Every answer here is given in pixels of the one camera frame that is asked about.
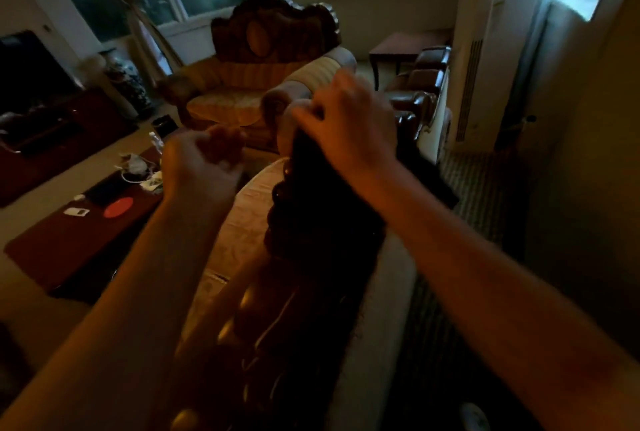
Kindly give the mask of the person's left hand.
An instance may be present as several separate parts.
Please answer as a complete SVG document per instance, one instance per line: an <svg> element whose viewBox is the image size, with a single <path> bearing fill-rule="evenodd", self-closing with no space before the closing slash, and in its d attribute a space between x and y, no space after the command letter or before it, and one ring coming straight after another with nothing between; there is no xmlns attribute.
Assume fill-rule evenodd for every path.
<svg viewBox="0 0 640 431"><path fill-rule="evenodd" d="M163 201L187 211L227 213L242 178L244 159L236 167L207 161L199 150L205 130L182 130L166 139L161 160Z"/></svg>

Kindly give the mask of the person's right hand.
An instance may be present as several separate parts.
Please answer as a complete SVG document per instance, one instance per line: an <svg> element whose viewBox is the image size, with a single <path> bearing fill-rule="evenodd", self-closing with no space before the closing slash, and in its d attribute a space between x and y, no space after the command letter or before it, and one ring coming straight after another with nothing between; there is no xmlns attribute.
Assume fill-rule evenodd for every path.
<svg viewBox="0 0 640 431"><path fill-rule="evenodd" d="M309 137L353 188L384 174L396 162L394 111L366 79L340 69L310 104L324 105L326 134Z"/></svg>

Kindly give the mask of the black garment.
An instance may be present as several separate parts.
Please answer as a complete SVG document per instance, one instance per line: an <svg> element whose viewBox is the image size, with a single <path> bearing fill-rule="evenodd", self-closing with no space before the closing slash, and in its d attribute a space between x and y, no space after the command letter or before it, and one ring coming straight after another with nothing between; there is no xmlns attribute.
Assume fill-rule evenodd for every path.
<svg viewBox="0 0 640 431"><path fill-rule="evenodd" d="M386 223L302 129L294 129L291 141L284 178L271 193L268 252L306 268L354 264L370 272L386 236Z"/></svg>

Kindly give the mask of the person's left forearm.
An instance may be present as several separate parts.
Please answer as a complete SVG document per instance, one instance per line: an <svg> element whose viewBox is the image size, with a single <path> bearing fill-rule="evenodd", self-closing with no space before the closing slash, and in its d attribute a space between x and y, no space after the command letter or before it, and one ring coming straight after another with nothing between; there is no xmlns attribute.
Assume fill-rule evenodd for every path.
<svg viewBox="0 0 640 431"><path fill-rule="evenodd" d="M114 280L0 431L142 431L235 190L165 196Z"/></svg>

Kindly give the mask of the person's right forearm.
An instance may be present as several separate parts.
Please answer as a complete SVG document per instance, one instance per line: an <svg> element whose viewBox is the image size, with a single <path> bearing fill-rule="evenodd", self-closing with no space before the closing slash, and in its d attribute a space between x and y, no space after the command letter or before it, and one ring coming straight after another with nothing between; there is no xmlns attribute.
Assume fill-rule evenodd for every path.
<svg viewBox="0 0 640 431"><path fill-rule="evenodd" d="M640 363L583 310L396 160L346 175L401 237L469 346L546 431L640 431Z"/></svg>

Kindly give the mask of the black cup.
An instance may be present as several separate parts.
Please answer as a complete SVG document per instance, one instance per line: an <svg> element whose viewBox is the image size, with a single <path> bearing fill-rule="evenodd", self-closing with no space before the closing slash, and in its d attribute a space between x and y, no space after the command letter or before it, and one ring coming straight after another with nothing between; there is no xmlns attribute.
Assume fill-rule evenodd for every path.
<svg viewBox="0 0 640 431"><path fill-rule="evenodd" d="M179 129L178 124L169 114L155 118L151 121L151 126L155 134L162 140Z"/></svg>

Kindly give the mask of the white face mask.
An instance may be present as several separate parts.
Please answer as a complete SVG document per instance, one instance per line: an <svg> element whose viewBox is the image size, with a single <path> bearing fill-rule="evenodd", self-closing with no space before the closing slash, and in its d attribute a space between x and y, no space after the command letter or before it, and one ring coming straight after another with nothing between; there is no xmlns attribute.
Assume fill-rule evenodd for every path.
<svg viewBox="0 0 640 431"><path fill-rule="evenodd" d="M117 169L124 175L145 176L148 173L148 162L134 153L120 154Z"/></svg>

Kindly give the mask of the blue white porcelain vase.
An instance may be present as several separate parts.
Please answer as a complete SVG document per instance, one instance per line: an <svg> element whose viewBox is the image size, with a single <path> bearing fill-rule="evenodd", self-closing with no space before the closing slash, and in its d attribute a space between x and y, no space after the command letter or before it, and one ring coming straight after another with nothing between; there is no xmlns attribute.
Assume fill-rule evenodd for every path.
<svg viewBox="0 0 640 431"><path fill-rule="evenodd" d="M132 105L138 119L149 119L154 105L135 64L115 47L102 50L99 55L104 61L102 71L111 85Z"/></svg>

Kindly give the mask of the brown side table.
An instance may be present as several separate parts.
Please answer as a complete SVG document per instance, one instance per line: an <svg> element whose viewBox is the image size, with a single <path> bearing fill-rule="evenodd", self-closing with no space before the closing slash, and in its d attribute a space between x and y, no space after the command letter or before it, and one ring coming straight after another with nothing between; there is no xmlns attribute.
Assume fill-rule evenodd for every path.
<svg viewBox="0 0 640 431"><path fill-rule="evenodd" d="M415 63L424 51L445 51L445 54L440 56L448 60L447 52L451 49L453 35L452 28L419 33L392 33L369 52L375 90L380 89L379 63L395 64L398 74L402 64Z"/></svg>

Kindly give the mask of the red round coaster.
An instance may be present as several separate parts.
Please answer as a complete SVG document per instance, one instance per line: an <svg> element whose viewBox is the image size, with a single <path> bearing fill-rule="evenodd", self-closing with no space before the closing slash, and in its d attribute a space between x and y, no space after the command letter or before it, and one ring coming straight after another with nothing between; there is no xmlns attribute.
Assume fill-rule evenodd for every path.
<svg viewBox="0 0 640 431"><path fill-rule="evenodd" d="M116 218L124 215L134 205L133 197L123 197L110 203L103 211L105 218Z"/></svg>

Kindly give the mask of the black flat pouch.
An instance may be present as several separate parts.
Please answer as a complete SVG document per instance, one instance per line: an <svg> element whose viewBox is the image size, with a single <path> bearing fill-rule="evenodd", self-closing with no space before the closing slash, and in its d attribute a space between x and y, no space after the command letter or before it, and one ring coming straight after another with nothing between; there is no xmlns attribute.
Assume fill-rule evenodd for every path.
<svg viewBox="0 0 640 431"><path fill-rule="evenodd" d="M132 183L128 182L121 172L117 171L94 184L83 194L86 200L92 204L105 208L121 197L130 185Z"/></svg>

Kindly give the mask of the red wood television cabinet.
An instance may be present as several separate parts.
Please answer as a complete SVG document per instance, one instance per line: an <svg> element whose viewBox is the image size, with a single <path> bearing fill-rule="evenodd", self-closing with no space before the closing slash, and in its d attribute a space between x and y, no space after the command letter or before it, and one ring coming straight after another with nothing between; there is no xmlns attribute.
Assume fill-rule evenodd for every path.
<svg viewBox="0 0 640 431"><path fill-rule="evenodd" d="M0 208L137 129L101 88L0 114Z"/></svg>

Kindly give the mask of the white standing air conditioner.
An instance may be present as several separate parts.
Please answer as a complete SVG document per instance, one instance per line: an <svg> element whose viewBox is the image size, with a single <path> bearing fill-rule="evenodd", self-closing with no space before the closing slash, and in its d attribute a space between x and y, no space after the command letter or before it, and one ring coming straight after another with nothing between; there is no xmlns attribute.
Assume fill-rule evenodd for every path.
<svg viewBox="0 0 640 431"><path fill-rule="evenodd" d="M489 152L497 137L497 123L488 107L493 88L481 86L488 73L492 14L502 0L459 0L452 38L447 84L451 111L448 141L462 152Z"/></svg>

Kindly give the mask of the dark wood coffee table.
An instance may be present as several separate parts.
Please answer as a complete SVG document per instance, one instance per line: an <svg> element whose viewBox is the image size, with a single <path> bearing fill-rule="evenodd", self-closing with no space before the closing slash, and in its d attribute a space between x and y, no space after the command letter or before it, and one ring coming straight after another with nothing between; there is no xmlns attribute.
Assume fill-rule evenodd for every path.
<svg viewBox="0 0 640 431"><path fill-rule="evenodd" d="M9 241L6 255L48 296L94 304L114 278L162 196L132 183L120 198L133 197L124 215L105 218L105 208L71 201ZM85 217L63 214L86 208Z"/></svg>

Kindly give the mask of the black television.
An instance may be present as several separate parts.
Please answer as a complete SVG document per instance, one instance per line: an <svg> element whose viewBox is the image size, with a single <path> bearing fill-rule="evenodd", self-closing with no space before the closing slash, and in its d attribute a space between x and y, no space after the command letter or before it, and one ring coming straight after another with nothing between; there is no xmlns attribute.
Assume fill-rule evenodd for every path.
<svg viewBox="0 0 640 431"><path fill-rule="evenodd" d="M0 37L0 115L56 104L82 89L34 32Z"/></svg>

